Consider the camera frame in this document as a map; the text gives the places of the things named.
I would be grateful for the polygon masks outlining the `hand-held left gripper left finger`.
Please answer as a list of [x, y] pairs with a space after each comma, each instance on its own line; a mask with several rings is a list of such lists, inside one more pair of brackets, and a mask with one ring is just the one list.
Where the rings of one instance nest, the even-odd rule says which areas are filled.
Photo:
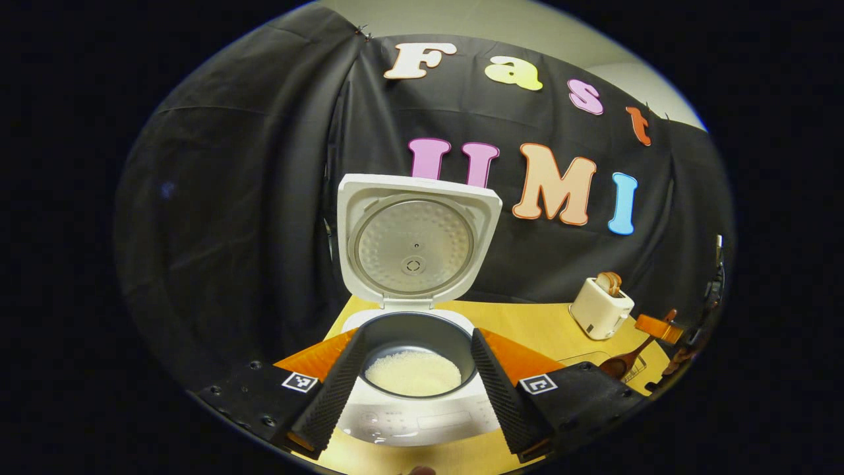
[[252, 361], [196, 397], [263, 443], [313, 460], [326, 450], [367, 355], [352, 329], [276, 364]]

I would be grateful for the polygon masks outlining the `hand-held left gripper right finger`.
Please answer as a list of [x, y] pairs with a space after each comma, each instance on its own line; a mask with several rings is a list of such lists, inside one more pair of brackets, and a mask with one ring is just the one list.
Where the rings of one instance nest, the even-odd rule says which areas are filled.
[[504, 440], [520, 462], [578, 450], [650, 404], [592, 363], [563, 365], [486, 329], [474, 329], [471, 354]]

